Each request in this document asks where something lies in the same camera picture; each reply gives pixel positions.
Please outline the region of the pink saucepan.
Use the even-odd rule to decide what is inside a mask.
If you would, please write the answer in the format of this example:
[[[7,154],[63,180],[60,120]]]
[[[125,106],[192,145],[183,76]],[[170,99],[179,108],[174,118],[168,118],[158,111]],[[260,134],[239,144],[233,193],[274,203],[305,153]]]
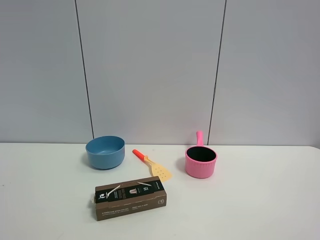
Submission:
[[[185,171],[197,179],[206,179],[213,175],[218,154],[204,145],[202,131],[196,132],[196,145],[185,151]]]

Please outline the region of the brown coffee capsule box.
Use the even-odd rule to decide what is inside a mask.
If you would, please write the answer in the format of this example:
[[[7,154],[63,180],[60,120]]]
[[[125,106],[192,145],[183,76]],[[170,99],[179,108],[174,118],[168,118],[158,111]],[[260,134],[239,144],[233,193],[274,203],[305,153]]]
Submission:
[[[166,205],[167,193],[157,176],[95,188],[94,206],[98,221],[152,210]]]

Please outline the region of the blue bowl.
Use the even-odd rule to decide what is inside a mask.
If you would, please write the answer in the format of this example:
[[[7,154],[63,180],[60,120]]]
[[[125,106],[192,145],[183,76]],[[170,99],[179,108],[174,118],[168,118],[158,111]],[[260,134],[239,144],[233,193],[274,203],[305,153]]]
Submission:
[[[92,167],[109,170],[119,166],[125,158],[125,141],[118,136],[101,136],[85,146]]]

